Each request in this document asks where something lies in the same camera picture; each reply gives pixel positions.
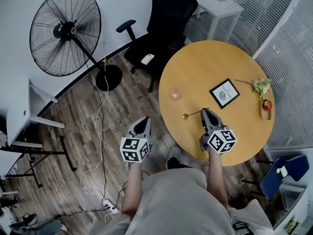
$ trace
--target person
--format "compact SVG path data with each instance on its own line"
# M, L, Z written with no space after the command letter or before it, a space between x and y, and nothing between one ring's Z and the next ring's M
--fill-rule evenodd
M220 154L209 153L209 173L180 163L182 151L173 147L167 170L141 180L141 163L133 163L121 213L99 235L235 235L233 224L246 221L250 234L273 234L269 220L255 200L242 210L228 206Z

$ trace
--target gray shirt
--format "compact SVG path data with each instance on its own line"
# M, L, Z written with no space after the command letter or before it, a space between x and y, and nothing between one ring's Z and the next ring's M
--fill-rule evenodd
M133 220L117 214L104 228L93 227L90 235L234 235L229 212L206 187L205 175L197 169L154 174L143 182Z

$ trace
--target office chair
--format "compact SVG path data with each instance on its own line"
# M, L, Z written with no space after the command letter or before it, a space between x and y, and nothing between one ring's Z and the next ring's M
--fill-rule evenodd
M153 91L155 79L161 77L170 58L183 47L186 39L183 31L197 6L196 0L152 0L148 34L136 39L131 27L135 20L129 20L116 29L119 33L127 30L132 39L130 48L124 54L134 65L131 73L143 69L151 75L148 92ZM153 54L154 58L145 65L141 60L148 54Z
M252 191L251 193L260 196L265 196L267 199L272 199L275 193L279 190L284 178L281 173L277 172L278 168L285 166L288 175L298 182L309 170L310 165L306 155L296 155L296 156L285 156L276 159L274 162L257 160L258 163L272 164L267 174L264 176L262 181L248 181L241 180L243 183L258 185L262 193Z

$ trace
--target white phone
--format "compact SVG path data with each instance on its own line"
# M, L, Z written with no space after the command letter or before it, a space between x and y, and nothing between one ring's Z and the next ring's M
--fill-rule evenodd
M141 63L144 65L147 65L153 58L154 58L154 55L148 54L141 60Z

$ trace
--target blue chair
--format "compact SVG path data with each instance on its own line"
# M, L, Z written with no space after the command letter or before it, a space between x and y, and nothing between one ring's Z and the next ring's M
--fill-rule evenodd
M282 174L280 172L277 173L277 169L285 166L288 175L295 181L299 181L310 168L308 158L304 154L281 157L276 159L274 162L261 160L257 160L256 162L272 164L263 180L260 183L248 180L241 181L248 184L258 185L262 193L255 191L251 191L251 193L265 196L267 199L272 199L274 197L284 180Z

